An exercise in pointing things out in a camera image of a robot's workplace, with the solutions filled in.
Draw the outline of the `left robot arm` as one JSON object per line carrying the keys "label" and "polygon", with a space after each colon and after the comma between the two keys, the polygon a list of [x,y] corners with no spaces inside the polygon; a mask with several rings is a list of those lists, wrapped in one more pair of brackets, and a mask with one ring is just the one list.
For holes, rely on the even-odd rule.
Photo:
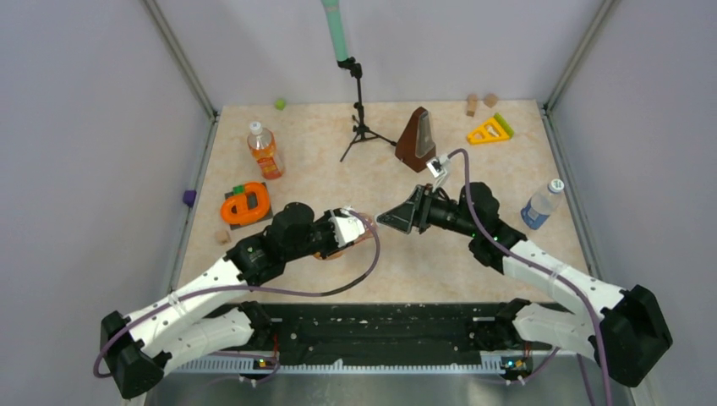
{"label": "left robot arm", "polygon": [[191,360],[245,344],[264,348],[271,327],[260,312],[230,310],[214,319],[208,314],[251,292],[288,295],[287,289],[266,285],[287,263],[328,259],[366,234],[375,235],[373,225],[351,207],[316,217],[304,203],[287,204],[261,232],[240,239],[183,287],[141,310],[105,316],[95,376],[112,379],[121,398],[133,402]]}

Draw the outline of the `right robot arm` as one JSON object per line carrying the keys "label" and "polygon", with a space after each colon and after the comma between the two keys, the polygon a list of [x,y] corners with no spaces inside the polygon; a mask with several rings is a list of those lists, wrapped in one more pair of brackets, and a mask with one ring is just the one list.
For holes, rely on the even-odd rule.
{"label": "right robot arm", "polygon": [[458,200],[426,184],[377,221],[402,233],[437,227],[468,236],[468,249],[480,264],[561,305],[552,310],[525,299],[509,302],[495,326],[502,346],[546,343],[592,358],[625,387],[641,384],[673,344],[654,293],[639,284],[627,289],[603,282],[557,260],[501,220],[499,207],[482,182],[462,187]]}

